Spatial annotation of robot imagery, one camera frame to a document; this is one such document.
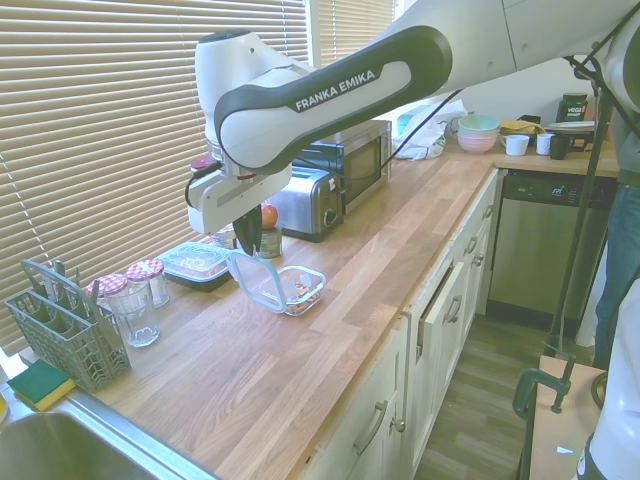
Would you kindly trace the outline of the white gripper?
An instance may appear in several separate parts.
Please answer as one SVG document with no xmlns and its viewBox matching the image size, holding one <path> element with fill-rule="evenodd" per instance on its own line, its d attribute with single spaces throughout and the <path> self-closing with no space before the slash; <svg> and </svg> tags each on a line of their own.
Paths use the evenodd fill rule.
<svg viewBox="0 0 640 480">
<path fill-rule="evenodd" d="M 188 188 L 189 223 L 201 234 L 212 234 L 232 223 L 237 241 L 247 255 L 261 243 L 261 203 L 285 187 L 292 168 L 273 175 L 239 180 L 217 171 L 195 180 Z"/>
</svg>

